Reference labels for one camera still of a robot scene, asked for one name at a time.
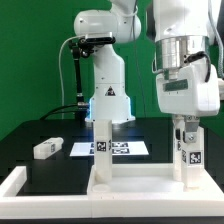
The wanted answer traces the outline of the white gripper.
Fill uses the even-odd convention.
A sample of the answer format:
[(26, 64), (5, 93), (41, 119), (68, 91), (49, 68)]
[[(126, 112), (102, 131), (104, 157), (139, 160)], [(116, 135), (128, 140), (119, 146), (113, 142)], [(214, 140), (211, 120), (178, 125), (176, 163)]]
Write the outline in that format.
[(200, 119), (215, 116), (219, 112), (220, 97), (216, 69), (211, 66), (209, 81), (205, 81), (207, 66), (192, 63), (179, 70), (177, 80), (165, 80), (156, 76), (157, 99), (163, 113), (178, 114), (173, 118), (175, 139), (185, 143), (197, 141)]

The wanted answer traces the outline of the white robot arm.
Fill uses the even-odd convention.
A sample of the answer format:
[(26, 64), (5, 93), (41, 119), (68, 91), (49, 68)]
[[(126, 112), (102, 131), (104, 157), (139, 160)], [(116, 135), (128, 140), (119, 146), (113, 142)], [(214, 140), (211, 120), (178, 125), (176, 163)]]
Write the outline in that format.
[[(113, 44), (139, 37), (136, 0), (109, 0), (111, 9), (80, 12), (74, 21), (83, 57), (93, 57), (94, 94), (86, 120), (132, 121), (125, 93), (125, 64)], [(160, 111), (184, 117), (184, 140), (197, 139), (198, 119), (220, 108), (218, 70), (208, 48), (220, 40), (217, 23), (223, 0), (152, 0), (146, 11), (147, 36), (155, 43), (152, 70), (156, 75)]]

